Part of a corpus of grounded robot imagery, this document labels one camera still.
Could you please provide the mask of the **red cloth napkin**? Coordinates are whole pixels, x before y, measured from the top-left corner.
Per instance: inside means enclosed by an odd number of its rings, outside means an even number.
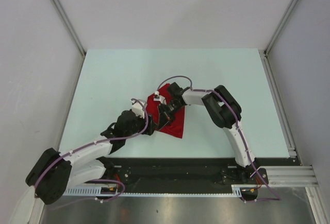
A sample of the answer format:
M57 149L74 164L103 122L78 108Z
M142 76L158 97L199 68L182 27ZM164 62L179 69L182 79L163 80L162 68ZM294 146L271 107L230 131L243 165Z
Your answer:
M165 85L161 86L159 90L159 93L166 98L166 102L168 103L172 97L167 92L167 87L169 86L169 83L166 83ZM160 102L153 101L154 94L150 95L147 98L147 106L146 111L148 114L151 114L153 116L153 119L158 126L158 119L159 119L159 112L158 112L158 106L161 104ZM181 139L183 137L184 133L184 123L185 123L185 107L183 107L180 111L178 111L175 114L176 120L169 125L166 125L162 129L157 129L156 131L162 132L165 134L169 134L173 137Z

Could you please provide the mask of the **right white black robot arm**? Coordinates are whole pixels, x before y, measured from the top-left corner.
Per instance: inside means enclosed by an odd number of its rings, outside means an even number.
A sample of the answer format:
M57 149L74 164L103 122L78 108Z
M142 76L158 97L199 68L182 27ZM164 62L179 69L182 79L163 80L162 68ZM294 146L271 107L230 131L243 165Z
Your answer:
M239 180L243 183L251 183L258 171L256 158L242 130L242 109L227 88L219 85L211 90L191 87L183 89L174 82L169 85L167 92L172 97L170 101L165 100L158 91L155 92L155 100L159 102L158 129L171 124L175 120L175 114L185 106L205 107L213 123L223 129L230 142L236 164L241 167L238 170Z

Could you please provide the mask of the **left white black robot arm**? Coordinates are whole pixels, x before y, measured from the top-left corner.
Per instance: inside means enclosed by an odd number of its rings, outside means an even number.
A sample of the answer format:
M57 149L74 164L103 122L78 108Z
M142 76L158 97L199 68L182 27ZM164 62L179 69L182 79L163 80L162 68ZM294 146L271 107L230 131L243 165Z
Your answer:
M46 205L57 201L64 192L88 181L113 179L114 170L99 159L122 148L127 139L141 134L152 135L158 125L151 114L125 110L100 137L76 149L58 152L49 148L43 152L27 175L25 182L34 195Z

